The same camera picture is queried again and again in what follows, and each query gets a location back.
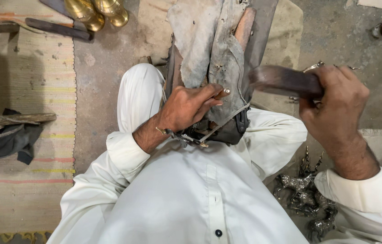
man's arm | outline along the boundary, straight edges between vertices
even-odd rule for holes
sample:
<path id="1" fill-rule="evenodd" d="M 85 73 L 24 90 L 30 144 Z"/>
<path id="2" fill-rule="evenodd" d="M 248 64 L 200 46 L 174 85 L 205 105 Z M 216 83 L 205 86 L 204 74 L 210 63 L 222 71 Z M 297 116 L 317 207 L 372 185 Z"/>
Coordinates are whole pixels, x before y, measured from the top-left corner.
<path id="1" fill-rule="evenodd" d="M 335 164 L 314 181 L 339 208 L 325 243 L 382 242 L 382 168 L 357 130 L 369 90 L 345 66 L 314 73 L 325 95 L 319 104 L 301 99 L 300 116 Z"/>
<path id="2" fill-rule="evenodd" d="M 222 89 L 219 84 L 198 89 L 178 87 L 161 111 L 133 133 L 108 135 L 107 152 L 92 162 L 85 174 L 77 175 L 75 185 L 64 194 L 62 219 L 48 244 L 96 242 L 120 194 L 143 169 L 150 153 L 168 138 L 156 127 L 179 131 L 194 124 L 212 106 L 222 105 L 213 98 Z"/>

woven mat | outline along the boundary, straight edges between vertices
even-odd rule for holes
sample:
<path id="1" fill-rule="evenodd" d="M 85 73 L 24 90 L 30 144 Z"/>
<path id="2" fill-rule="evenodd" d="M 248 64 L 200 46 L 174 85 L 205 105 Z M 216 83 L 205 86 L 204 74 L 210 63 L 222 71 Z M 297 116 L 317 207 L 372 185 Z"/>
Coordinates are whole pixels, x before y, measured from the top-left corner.
<path id="1" fill-rule="evenodd" d="M 57 114 L 37 140 L 30 165 L 16 155 L 0 159 L 0 233 L 53 231 L 61 217 L 60 199 L 73 185 L 73 40 L 28 30 L 26 17 L 73 23 L 36 0 L 0 0 L 0 22 L 22 26 L 16 36 L 0 34 L 0 112 Z"/>

brass item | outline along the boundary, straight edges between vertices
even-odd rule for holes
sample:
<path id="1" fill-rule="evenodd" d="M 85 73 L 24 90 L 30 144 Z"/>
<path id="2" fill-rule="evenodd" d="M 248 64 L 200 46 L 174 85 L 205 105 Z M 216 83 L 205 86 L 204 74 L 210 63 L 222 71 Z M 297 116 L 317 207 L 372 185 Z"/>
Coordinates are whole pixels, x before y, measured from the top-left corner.
<path id="1" fill-rule="evenodd" d="M 124 26 L 129 20 L 128 11 L 123 7 L 123 0 L 95 0 L 95 6 L 114 26 Z"/>
<path id="2" fill-rule="evenodd" d="M 100 31 L 105 25 L 105 18 L 96 11 L 90 0 L 65 0 L 65 7 L 75 20 L 90 31 Z"/>

concrete floor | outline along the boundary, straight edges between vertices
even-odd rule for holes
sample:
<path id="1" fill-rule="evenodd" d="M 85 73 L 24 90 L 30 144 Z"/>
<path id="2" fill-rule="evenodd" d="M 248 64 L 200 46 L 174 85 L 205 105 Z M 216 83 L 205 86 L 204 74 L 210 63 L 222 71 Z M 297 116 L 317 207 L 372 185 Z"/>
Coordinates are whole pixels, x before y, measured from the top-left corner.
<path id="1" fill-rule="evenodd" d="M 75 170 L 84 173 L 106 151 L 108 134 L 118 131 L 117 96 L 122 75 L 135 63 L 139 0 L 125 0 L 129 21 L 123 27 L 106 23 L 93 43 L 75 40 L 77 98 Z"/>
<path id="2" fill-rule="evenodd" d="M 382 129 L 382 39 L 373 39 L 368 31 L 382 21 L 382 9 L 357 6 L 356 0 L 291 1 L 304 12 L 298 68 L 306 68 L 319 60 L 362 68 L 356 74 L 371 94 L 361 118 L 361 128 Z M 74 152 L 76 175 L 84 173 L 90 163 L 106 150 L 107 135 L 118 130 L 116 103 L 120 80 L 136 62 L 134 44 L 139 1 L 125 0 L 124 6 L 130 14 L 126 26 L 113 28 L 107 24 L 96 33 L 93 43 L 75 40 L 78 90 Z M 297 105 L 294 114 L 297 116 Z M 296 158 L 303 157 L 307 145 L 311 161 L 315 164 L 323 148 L 311 136 L 299 148 Z M 330 159 L 324 157 L 321 170 L 331 166 Z M 295 174 L 297 170 L 297 164 L 286 169 L 289 174 Z M 308 220 L 286 211 L 305 233 Z M 15 239 L 10 243 L 27 241 Z"/>

wooden block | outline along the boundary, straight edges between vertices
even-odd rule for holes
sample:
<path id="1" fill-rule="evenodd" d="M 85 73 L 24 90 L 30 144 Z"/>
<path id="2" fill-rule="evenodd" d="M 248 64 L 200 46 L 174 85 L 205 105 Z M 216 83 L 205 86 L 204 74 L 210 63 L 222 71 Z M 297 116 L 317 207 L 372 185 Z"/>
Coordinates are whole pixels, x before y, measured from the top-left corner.
<path id="1" fill-rule="evenodd" d="M 246 8 L 236 28 L 235 37 L 241 44 L 244 52 L 248 44 L 249 36 L 251 35 L 251 28 L 253 27 L 256 13 L 256 9 Z"/>
<path id="2" fill-rule="evenodd" d="M 52 121 L 57 118 L 57 115 L 53 113 L 41 113 L 41 114 L 15 114 L 15 115 L 4 115 L 4 118 L 15 119 L 20 121 L 30 121 L 30 122 L 46 122 Z M 19 122 L 9 121 L 3 118 L 0 118 L 0 125 L 15 125 L 19 124 Z"/>

